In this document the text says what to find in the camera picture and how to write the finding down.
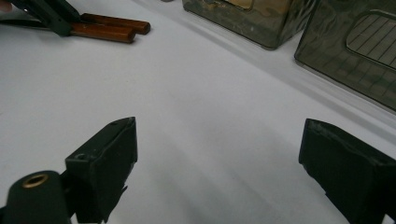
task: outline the storage bin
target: storage bin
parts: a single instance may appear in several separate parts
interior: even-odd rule
[[[295,59],[396,110],[396,1],[321,0]]]
[[[315,0],[183,0],[190,12],[276,49],[305,28]]]

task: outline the screw hole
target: screw hole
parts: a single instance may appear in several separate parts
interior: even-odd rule
[[[33,175],[33,176],[29,177],[28,179],[26,179],[25,181],[23,181],[22,186],[26,189],[32,189],[32,188],[42,185],[44,182],[46,182],[48,180],[48,178],[49,178],[49,176],[46,174]]]
[[[83,161],[83,160],[87,159],[87,155],[85,155],[84,153],[81,153],[81,154],[76,155],[75,158]]]

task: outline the white table surface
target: white table surface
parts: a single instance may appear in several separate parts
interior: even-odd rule
[[[181,0],[69,2],[152,30],[126,45],[0,26],[1,205],[126,117],[139,161],[111,224],[347,223],[298,163],[307,118],[396,158],[395,116],[297,65],[301,34],[267,51]]]

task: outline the wooden handle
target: wooden handle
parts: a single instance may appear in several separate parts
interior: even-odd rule
[[[115,17],[106,17],[84,13],[80,16],[82,21],[103,24],[108,26],[132,27],[140,35],[146,35],[151,29],[151,25],[147,21],[133,21]]]
[[[134,29],[130,27],[114,27],[96,24],[74,22],[71,23],[70,35],[79,35],[97,39],[132,43],[134,40]]]

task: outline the plastic container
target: plastic container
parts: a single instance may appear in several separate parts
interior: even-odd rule
[[[317,2],[295,59],[395,111],[396,2]]]
[[[266,49],[305,28],[315,0],[183,0],[183,7]]]

